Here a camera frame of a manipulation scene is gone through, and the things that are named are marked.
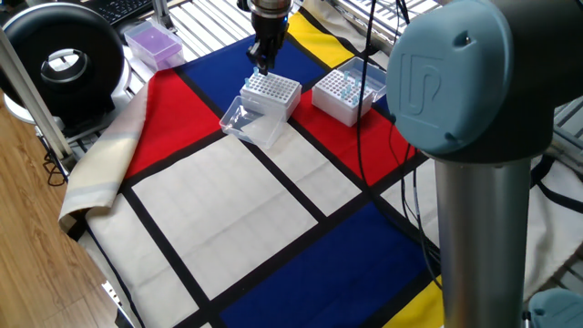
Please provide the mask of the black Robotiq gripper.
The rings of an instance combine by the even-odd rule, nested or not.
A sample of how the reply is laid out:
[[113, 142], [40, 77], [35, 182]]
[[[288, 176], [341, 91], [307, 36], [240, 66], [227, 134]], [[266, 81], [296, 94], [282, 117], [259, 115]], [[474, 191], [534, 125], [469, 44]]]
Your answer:
[[246, 55], [254, 65], [254, 72], [266, 76], [275, 68], [275, 60], [289, 26], [288, 16], [268, 18], [252, 14], [251, 23], [255, 29], [256, 41], [248, 47]]

